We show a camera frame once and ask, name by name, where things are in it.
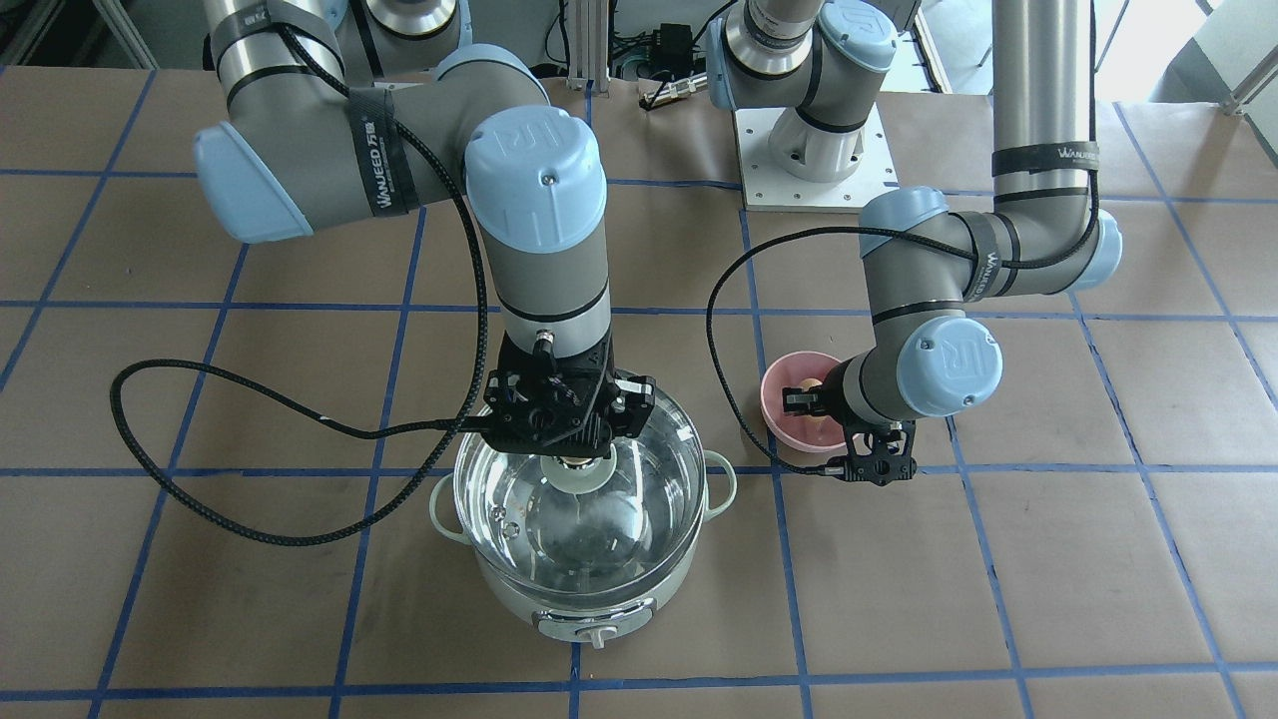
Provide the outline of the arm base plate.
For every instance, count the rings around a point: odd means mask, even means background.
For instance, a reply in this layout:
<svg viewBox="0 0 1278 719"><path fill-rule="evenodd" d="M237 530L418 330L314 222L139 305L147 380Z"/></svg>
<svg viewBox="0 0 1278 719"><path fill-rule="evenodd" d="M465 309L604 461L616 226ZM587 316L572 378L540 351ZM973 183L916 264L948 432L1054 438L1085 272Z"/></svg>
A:
<svg viewBox="0 0 1278 719"><path fill-rule="evenodd" d="M734 129L745 209L856 215L898 186L881 109L854 132L808 126L794 109L741 109Z"/></svg>

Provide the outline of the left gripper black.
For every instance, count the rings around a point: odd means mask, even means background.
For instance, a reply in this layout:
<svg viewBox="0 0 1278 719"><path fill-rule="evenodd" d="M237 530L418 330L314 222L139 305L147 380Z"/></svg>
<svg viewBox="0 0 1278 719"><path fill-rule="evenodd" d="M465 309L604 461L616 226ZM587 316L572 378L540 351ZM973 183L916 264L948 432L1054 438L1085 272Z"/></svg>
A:
<svg viewBox="0 0 1278 719"><path fill-rule="evenodd" d="M869 419L866 412L858 409L851 395L849 395L849 378L855 375L852 369L835 369L835 372L829 372L826 375L826 381L822 381L822 395L826 400L829 418L833 418L841 427L866 423ZM782 409L786 414L795 415L794 395L797 391L797 386L786 386L782 388Z"/></svg>

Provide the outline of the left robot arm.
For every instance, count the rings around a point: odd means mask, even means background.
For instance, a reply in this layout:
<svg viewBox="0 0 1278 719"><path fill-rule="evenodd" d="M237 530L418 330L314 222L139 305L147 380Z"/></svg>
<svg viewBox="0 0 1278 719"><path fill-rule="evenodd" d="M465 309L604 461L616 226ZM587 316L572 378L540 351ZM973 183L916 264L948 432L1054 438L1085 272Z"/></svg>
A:
<svg viewBox="0 0 1278 719"><path fill-rule="evenodd" d="M1080 292L1122 259L1100 209L1091 1L993 4L990 209L953 208L933 186L898 186L860 209L875 346L841 361L809 412L875 427L984 404L1003 355L965 310L989 299ZM773 156L808 183L849 176L836 158L866 132L895 31L866 1L740 1L709 24L718 109L782 109L794 138Z"/></svg>

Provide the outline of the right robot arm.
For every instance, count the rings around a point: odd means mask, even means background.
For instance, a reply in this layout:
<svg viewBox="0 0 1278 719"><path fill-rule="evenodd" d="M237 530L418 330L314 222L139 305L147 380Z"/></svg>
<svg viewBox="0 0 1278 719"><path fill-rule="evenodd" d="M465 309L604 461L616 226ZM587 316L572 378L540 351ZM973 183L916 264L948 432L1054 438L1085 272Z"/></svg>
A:
<svg viewBox="0 0 1278 719"><path fill-rule="evenodd" d="M596 458L640 435L656 383L617 372L592 129L459 1L207 1L229 117L196 169L243 243L311 236L461 197L505 337L466 423L495 450Z"/></svg>

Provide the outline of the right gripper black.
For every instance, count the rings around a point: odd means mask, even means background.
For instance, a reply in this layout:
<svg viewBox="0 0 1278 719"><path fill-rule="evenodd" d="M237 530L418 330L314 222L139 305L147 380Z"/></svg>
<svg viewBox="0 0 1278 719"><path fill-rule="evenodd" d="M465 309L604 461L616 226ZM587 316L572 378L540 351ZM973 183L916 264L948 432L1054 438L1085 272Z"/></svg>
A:
<svg viewBox="0 0 1278 719"><path fill-rule="evenodd" d="M530 351L505 336L484 405L484 442L498 453L604 455L615 438L643 430L656 382L621 372L610 336L571 358L557 358L548 335Z"/></svg>

